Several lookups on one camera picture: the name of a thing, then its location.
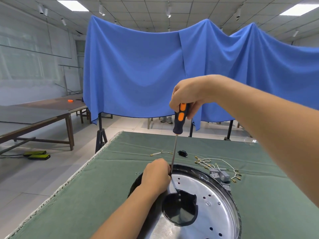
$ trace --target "circular metal plate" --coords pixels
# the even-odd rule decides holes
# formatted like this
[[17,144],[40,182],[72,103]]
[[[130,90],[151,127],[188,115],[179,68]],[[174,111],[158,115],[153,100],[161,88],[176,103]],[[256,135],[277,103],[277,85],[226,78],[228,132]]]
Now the circular metal plate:
[[[131,187],[129,195],[141,184],[142,174]],[[162,202],[167,194],[181,189],[197,196],[198,216],[188,226],[179,227],[165,218]],[[160,239],[239,239],[241,219],[233,198],[207,173],[190,166],[174,164],[167,192],[152,206],[138,238]]]

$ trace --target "wall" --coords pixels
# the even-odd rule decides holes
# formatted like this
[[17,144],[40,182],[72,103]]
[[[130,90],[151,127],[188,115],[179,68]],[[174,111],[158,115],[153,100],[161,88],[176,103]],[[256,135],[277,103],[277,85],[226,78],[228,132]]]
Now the wall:
[[[0,105],[66,95],[59,64],[78,66],[73,35],[0,2]],[[80,90],[78,69],[64,70]]]
[[319,47],[319,34],[299,39],[293,42],[295,46]]

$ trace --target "screwdriver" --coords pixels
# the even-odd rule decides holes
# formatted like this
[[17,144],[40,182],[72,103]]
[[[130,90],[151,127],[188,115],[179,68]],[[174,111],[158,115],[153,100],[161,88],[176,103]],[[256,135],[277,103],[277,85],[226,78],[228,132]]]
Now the screwdriver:
[[169,175],[171,175],[172,172],[173,172],[173,165],[174,165],[174,159],[175,159],[177,137],[178,137],[179,134],[183,133],[183,125],[185,123],[185,119],[186,119],[186,116],[188,114],[189,106],[190,106],[189,103],[187,103],[187,104],[186,103],[181,103],[179,112],[175,112],[173,133],[176,134],[176,137],[175,137],[175,144],[174,144],[173,159],[172,159],[172,163],[171,163],[171,171],[170,171]]

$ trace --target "spotlight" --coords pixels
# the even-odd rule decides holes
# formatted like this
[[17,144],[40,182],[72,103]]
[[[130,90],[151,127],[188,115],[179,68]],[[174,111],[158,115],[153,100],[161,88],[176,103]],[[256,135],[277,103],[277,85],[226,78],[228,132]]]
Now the spotlight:
[[45,16],[48,16],[48,9],[45,7],[44,8],[44,13],[43,13]]
[[168,16],[168,18],[171,17],[171,11],[172,11],[172,6],[170,5],[170,3],[168,1],[167,8],[166,8],[166,15]]
[[238,9],[237,9],[237,11],[236,11],[236,21],[238,21],[238,20],[239,20],[239,18],[240,18],[240,14],[241,14],[241,7],[240,7],[240,8],[238,8]]
[[42,8],[42,5],[38,4],[38,9],[39,9],[40,14],[43,14],[43,8]]
[[295,33],[293,34],[293,37],[296,37],[298,32],[299,32],[299,30],[296,30]]
[[66,26],[64,18],[61,18],[61,21],[62,21],[63,25]]
[[104,13],[104,11],[103,11],[103,6],[102,6],[102,4],[100,4],[99,5],[99,13],[102,15],[102,16],[105,16],[105,13]]

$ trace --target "blue cloth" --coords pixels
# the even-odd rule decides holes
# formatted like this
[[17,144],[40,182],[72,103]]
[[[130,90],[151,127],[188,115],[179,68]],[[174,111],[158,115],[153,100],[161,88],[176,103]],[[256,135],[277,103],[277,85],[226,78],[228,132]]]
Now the blue cloth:
[[[250,24],[231,36],[210,20],[178,32],[147,33],[92,16],[86,37],[84,101],[92,113],[150,118],[172,115],[169,101],[183,79],[221,74],[319,109],[319,48],[296,47]],[[194,117],[234,119],[216,103]]]

